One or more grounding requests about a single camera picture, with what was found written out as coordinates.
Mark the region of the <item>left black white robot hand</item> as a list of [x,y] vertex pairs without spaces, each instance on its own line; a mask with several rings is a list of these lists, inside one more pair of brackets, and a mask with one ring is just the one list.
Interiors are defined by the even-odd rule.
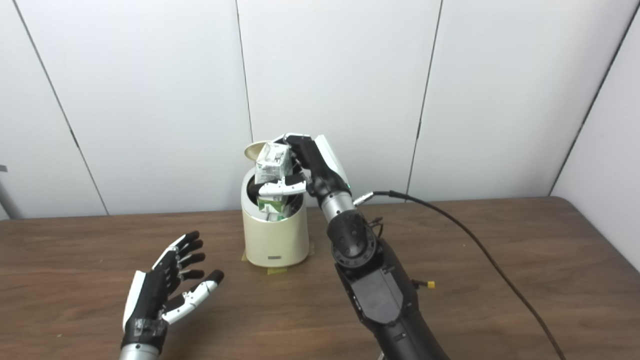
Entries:
[[224,272],[190,269],[206,259],[199,231],[165,248],[148,271],[135,271],[122,318],[121,360],[157,360],[169,326],[194,312],[219,287]]

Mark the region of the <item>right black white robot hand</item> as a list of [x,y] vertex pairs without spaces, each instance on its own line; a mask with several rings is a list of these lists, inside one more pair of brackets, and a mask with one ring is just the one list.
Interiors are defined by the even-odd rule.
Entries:
[[287,146],[294,160],[291,175],[250,185],[247,193],[254,197],[273,198],[297,196],[307,193],[316,198],[318,205],[337,194],[351,195],[343,167],[333,153],[326,137],[315,139],[306,134],[285,133],[277,137],[273,144]]

